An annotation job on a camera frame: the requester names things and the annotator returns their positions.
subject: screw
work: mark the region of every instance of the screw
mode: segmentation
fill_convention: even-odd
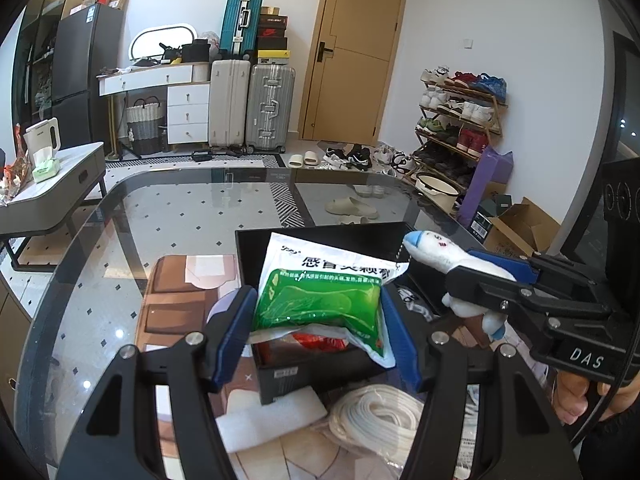
[[[191,332],[184,338],[189,346],[199,345],[204,341],[204,334],[202,332]]]
[[[513,345],[505,343],[504,345],[500,345],[500,353],[505,357],[513,357],[516,355],[516,349]]]
[[[133,345],[124,345],[118,353],[123,359],[129,359],[136,354],[136,347]]]
[[[434,332],[431,334],[431,339],[436,345],[444,345],[449,342],[449,335],[445,332]]]

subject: refrigerator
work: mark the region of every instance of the refrigerator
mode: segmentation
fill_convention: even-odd
[[[96,76],[115,68],[124,14],[95,4],[58,25],[51,101],[62,148],[104,142],[110,149],[108,98],[100,97]]]

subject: white coiled cord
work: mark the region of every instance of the white coiled cord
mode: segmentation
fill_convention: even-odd
[[[424,405],[387,384],[349,392],[334,404],[329,430],[340,441],[369,449],[404,466]]]

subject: white plush toy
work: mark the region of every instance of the white plush toy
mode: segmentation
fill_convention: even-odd
[[[510,272],[491,262],[486,262],[463,251],[455,243],[433,231],[412,231],[404,236],[404,246],[408,253],[418,262],[447,274],[457,266],[480,270],[500,278],[516,281]],[[448,293],[442,303],[449,307],[458,317],[482,317],[482,331],[493,339],[504,336],[504,322],[507,316],[488,310],[468,301],[452,298]]]

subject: blue gripper pad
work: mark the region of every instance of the blue gripper pad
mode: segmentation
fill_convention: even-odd
[[[529,285],[533,285],[538,280],[538,274],[531,269],[531,266],[525,260],[516,260],[515,258],[500,256],[500,254],[485,253],[484,251],[476,251],[475,249],[467,252],[476,258],[491,262],[508,270],[519,283],[529,283]]]
[[[234,376],[238,361],[242,355],[242,349],[244,349],[254,322],[258,293],[253,287],[250,290],[245,290],[245,287],[242,287],[238,289],[236,298],[229,307],[230,310],[234,308],[236,301],[239,301],[240,305],[218,346],[216,355],[216,373],[212,378],[212,382],[218,390]]]
[[[418,369],[418,354],[415,344],[402,321],[398,308],[406,308],[404,304],[396,306],[386,286],[380,290],[380,305],[385,314],[386,330],[389,334],[391,349],[396,357],[396,367],[400,370],[402,380],[417,392],[422,382]]]

